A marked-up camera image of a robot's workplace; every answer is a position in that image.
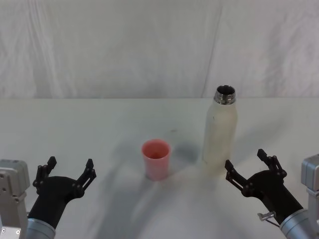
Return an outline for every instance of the plastic cup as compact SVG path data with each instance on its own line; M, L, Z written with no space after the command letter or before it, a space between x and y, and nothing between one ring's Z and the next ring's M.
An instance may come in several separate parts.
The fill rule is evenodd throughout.
M142 146L146 176L160 181L168 176L170 146L164 140L151 139Z

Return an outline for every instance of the white table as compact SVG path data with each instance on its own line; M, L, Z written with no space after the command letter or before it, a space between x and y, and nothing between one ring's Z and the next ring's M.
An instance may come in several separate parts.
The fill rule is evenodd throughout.
M88 158L97 178L70 202L57 239L281 239L260 222L266 212L224 177L203 183L200 158L211 99L1 100L0 158L25 160L30 179L37 165L56 156L51 175L77 178ZM319 99L239 99L232 162L249 178L266 166L262 147L287 171L286 187L307 206L301 162L319 152ZM150 138L173 147L172 176L144 178L140 148ZM37 195L31 186L26 205Z

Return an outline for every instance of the white curtain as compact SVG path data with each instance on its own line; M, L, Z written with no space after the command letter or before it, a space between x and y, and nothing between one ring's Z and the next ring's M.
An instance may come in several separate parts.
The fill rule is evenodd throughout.
M317 0L1 0L1 98L319 96Z

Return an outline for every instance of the metal bracket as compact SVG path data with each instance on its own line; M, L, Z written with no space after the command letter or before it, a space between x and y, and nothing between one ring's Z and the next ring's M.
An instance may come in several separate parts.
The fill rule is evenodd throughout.
M24 199L30 186L27 164L18 160L0 160L0 239L24 239L27 215Z
M262 213L257 213L259 219L263 222L263 221L266 221L270 218L274 218L276 216L276 213L274 211L272 212L268 212L268 213L265 213L265 214L262 214Z
M302 163L301 183L307 186L309 222L319 233L319 155L306 158Z

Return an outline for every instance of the white bottle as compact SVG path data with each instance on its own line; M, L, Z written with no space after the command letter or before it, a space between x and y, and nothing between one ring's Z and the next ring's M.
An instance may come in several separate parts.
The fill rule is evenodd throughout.
M225 161L230 159L237 124L235 101L233 87L219 86L207 112L202 163L209 175L224 172Z

